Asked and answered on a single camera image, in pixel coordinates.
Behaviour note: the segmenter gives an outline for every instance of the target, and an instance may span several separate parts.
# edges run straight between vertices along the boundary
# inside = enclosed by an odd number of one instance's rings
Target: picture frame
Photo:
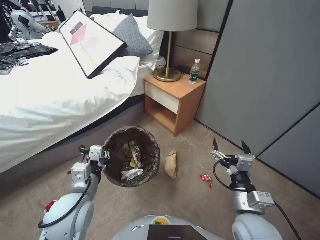
[[[59,30],[88,79],[97,76],[127,47],[124,41],[79,10]]]

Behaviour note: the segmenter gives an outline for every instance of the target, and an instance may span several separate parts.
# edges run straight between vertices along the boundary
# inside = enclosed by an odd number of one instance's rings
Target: water bottle
[[[200,62],[200,59],[196,58],[194,60],[194,64],[191,67],[190,76],[189,76],[189,83],[191,84],[195,84],[198,79],[199,69],[200,69],[199,62]]]

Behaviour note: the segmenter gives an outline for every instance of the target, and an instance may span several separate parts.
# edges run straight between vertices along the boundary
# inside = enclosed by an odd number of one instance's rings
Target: lamp stand
[[[164,81],[164,82],[174,82],[181,78],[181,72],[174,68],[169,67],[170,63],[170,52],[171,52],[171,39],[172,39],[172,32],[169,32],[169,43],[168,43],[168,55],[167,55],[167,66],[159,66],[157,67],[152,75],[154,78]]]

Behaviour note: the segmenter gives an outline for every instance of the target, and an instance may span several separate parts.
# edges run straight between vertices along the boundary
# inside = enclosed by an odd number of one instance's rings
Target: carpet
[[[129,221],[150,214],[165,214],[189,220],[219,237],[232,240],[235,213],[231,192],[216,180],[209,189],[199,175],[213,177],[215,160],[210,152],[214,137],[225,154],[241,153],[241,150],[197,122],[176,137],[146,115],[137,120],[136,125],[151,132],[160,147],[159,172],[150,182],[136,188],[115,186],[102,174],[86,239],[111,239]],[[173,148],[178,155],[175,181],[164,171],[165,156]],[[0,186],[0,239],[39,239],[41,230],[37,224],[43,218],[44,206],[67,193],[72,179],[66,173],[80,160],[81,156]],[[302,239],[319,239],[319,199],[259,161],[254,162],[251,174],[257,190],[272,194]],[[226,184],[230,183],[222,166],[217,166],[217,175]],[[295,239],[275,206],[266,210],[264,218],[278,229],[284,240]]]

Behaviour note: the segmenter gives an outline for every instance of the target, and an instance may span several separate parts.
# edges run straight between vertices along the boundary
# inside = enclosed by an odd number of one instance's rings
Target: bed frame
[[[119,8],[93,7],[93,14],[115,12]],[[136,9],[121,9],[121,13],[136,17],[147,16],[148,11]],[[160,55],[167,56],[168,35],[162,39]],[[0,173],[0,184],[6,183],[36,170],[72,159],[79,156],[80,145],[90,147],[94,144],[103,144],[108,136],[123,125],[134,125],[144,112],[144,95],[128,98],[123,104],[109,112],[97,121],[80,129],[69,137],[53,144],[42,152],[24,160],[12,168]]]

